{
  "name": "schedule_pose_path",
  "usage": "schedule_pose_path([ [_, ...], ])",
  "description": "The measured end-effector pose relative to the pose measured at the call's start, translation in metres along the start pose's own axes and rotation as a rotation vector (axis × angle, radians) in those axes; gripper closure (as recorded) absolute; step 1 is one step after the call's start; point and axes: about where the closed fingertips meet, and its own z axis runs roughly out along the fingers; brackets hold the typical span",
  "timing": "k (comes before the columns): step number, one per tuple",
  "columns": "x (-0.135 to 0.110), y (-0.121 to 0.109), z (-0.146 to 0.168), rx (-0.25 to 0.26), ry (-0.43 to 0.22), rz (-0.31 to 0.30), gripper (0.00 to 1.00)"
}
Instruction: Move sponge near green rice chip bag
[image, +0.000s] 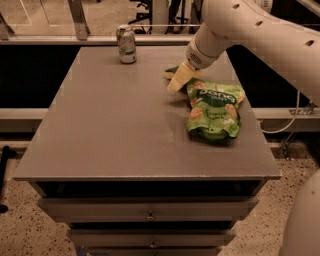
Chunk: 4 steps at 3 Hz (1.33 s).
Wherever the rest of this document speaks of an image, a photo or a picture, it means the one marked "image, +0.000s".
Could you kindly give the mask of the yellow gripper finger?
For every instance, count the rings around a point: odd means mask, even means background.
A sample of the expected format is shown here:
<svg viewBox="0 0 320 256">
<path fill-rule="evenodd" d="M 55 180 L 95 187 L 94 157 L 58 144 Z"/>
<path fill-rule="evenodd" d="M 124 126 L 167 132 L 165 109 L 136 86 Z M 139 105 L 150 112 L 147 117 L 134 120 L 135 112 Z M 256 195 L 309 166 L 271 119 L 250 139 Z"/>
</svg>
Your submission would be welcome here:
<svg viewBox="0 0 320 256">
<path fill-rule="evenodd" d="M 186 83 L 188 83 L 195 73 L 196 69 L 189 63 L 183 62 L 179 67 L 173 78 L 170 80 L 167 90 L 170 93 L 176 93 Z"/>
</svg>

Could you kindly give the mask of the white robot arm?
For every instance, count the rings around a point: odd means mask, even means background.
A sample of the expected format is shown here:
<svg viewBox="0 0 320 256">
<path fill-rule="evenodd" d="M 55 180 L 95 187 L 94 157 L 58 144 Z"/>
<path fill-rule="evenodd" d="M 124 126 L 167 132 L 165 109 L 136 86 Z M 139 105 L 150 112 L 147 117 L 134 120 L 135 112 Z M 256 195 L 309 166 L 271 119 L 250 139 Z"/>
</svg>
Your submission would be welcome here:
<svg viewBox="0 0 320 256">
<path fill-rule="evenodd" d="M 204 0 L 203 23 L 188 45 L 187 61 L 168 85 L 182 88 L 197 69 L 209 67 L 240 44 L 320 106 L 320 35 L 279 19 L 254 0 Z M 320 256 L 320 171 L 301 187 L 289 214 L 279 256 Z"/>
</svg>

